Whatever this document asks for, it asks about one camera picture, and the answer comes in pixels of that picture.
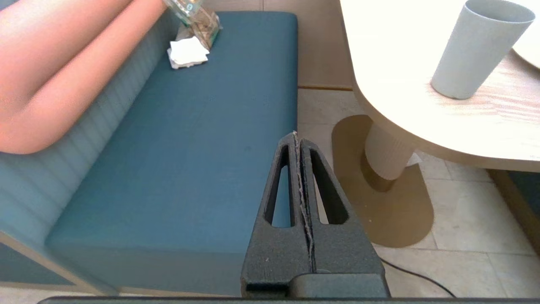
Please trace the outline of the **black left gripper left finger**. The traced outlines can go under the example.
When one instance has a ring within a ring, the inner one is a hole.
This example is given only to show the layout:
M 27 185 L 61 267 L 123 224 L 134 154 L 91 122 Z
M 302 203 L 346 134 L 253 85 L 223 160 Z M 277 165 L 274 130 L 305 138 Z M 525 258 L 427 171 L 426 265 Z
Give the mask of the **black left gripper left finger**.
M 274 227 L 273 216 L 283 167 L 288 168 L 290 227 Z M 278 142 L 240 275 L 244 297 L 286 297 L 299 275 L 313 271 L 312 234 L 301 174 L 296 132 Z

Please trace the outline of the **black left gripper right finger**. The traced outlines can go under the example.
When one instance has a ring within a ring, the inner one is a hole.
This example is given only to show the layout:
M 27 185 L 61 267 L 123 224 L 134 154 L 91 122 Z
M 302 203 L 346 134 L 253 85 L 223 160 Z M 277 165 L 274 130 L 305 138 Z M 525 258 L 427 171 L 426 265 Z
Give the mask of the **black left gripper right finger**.
M 384 275 L 384 267 L 320 148 L 300 142 L 308 251 L 317 273 Z

